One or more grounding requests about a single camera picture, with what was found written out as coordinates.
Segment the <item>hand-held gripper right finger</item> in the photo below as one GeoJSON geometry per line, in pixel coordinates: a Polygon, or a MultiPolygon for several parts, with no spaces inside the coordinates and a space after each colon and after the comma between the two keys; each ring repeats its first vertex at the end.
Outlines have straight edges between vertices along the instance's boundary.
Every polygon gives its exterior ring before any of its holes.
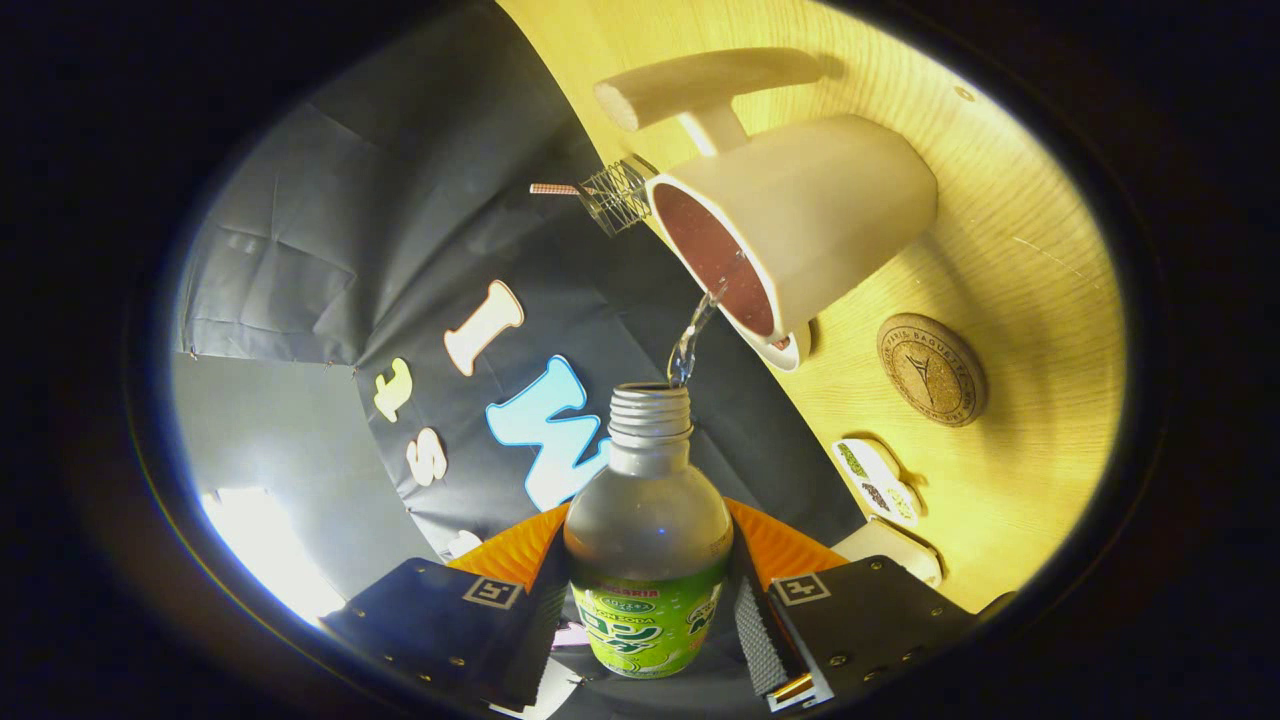
{"type": "Polygon", "coordinates": [[[773,714],[818,714],[900,683],[986,625],[878,551],[850,560],[735,500],[728,584],[751,687],[773,714]]]}

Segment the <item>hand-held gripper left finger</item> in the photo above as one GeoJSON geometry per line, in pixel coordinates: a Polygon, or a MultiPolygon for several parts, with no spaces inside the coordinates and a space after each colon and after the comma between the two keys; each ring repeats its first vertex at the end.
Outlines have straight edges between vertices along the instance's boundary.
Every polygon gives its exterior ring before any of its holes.
{"type": "Polygon", "coordinates": [[[453,564],[406,560],[321,616],[321,626],[431,694],[524,710],[538,701],[561,624],[568,510],[540,512],[453,564]]]}

